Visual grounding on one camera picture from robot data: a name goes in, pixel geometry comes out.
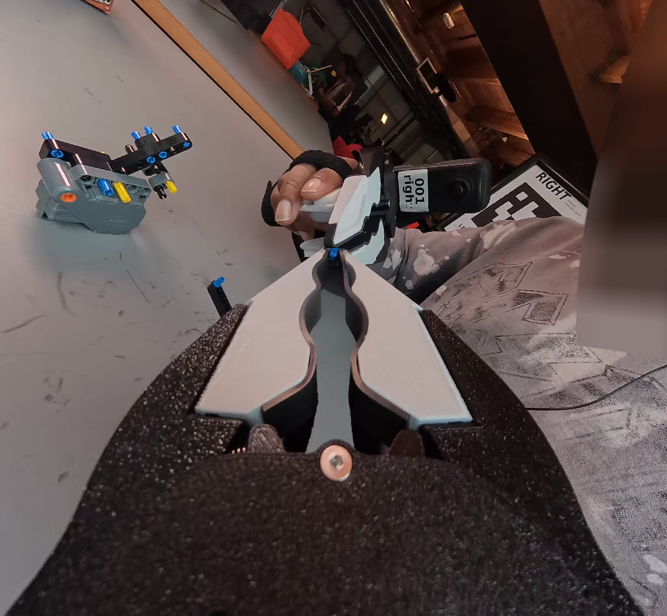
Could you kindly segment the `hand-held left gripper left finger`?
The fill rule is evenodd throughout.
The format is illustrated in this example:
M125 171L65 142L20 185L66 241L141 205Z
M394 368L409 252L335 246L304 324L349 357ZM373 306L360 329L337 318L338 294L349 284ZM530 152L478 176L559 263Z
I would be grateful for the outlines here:
M195 404L200 415L271 425L286 450L305 451L318 406L311 336L321 319L319 251L254 296Z

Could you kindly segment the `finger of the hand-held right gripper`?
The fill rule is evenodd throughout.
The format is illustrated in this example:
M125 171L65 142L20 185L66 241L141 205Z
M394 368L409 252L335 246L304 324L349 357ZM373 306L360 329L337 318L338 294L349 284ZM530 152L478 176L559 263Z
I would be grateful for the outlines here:
M387 236L389 225L388 208L363 209L355 212L356 241L354 256L363 264L374 264L377 262L385 245L388 245L390 237Z
M381 172L350 176L345 179L328 222L328 249L353 250L356 241L355 212L379 206Z

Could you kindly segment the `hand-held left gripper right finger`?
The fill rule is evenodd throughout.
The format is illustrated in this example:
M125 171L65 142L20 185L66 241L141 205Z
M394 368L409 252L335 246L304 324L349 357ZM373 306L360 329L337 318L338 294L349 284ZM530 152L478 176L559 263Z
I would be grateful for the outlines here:
M401 431L473 422L421 307L351 253L339 252L346 324L355 339L349 411L355 448L387 453Z

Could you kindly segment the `black bent toy beam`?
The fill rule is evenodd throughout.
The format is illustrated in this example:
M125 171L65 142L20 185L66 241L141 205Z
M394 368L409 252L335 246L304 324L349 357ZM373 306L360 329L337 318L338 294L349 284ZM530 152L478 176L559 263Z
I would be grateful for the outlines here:
M221 287L215 287L213 286L213 282L211 282L207 286L207 291L220 318L223 318L233 309L233 304L230 303L225 290L223 289L223 285Z

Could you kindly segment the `person's right forearm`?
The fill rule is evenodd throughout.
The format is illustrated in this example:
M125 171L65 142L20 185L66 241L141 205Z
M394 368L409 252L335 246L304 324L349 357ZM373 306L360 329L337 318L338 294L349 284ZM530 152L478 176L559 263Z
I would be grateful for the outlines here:
M563 217L495 221L422 233L398 229L372 269L425 310L455 319L494 304L576 293L584 226Z

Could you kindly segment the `grey desk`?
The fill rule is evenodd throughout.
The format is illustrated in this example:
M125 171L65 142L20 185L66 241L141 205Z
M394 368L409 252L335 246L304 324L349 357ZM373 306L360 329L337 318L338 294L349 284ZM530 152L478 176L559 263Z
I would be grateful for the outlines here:
M127 236L35 214L41 133L111 155L180 126ZM211 326L205 287L242 302L296 265L259 217L288 155L130 0L1 0L1 553L43 557L147 384Z

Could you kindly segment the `person's right hand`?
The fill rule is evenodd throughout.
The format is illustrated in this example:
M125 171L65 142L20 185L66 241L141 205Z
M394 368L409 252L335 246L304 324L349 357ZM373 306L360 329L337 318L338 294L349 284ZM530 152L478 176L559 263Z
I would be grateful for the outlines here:
M322 237L328 219L316 221L310 213L301 212L302 203L315 202L340 189L357 166L355 158L315 150L302 153L277 182L267 185L261 205L263 221L291 231L297 245Z

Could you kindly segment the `grey table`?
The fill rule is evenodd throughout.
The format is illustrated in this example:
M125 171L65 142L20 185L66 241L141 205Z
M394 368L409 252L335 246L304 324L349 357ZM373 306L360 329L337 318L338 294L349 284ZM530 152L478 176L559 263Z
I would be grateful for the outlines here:
M290 157L332 152L313 99L220 0L132 2Z

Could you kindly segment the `orange crate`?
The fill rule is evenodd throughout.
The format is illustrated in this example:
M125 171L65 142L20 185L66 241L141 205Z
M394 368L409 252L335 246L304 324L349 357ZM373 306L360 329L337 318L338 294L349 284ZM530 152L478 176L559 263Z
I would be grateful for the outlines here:
M300 22L282 8L279 8L271 18L261 41L288 71L311 47Z

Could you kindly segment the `grey toy motor assembly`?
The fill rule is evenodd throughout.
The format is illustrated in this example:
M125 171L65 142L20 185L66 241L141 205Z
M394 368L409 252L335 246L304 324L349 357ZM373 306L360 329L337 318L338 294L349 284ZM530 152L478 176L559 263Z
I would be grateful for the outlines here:
M100 234L129 234L146 216L146 202L177 192L166 160L193 144L180 127L160 138L152 128L133 131L133 143L116 158L41 134L36 187L38 216L47 221L80 224Z

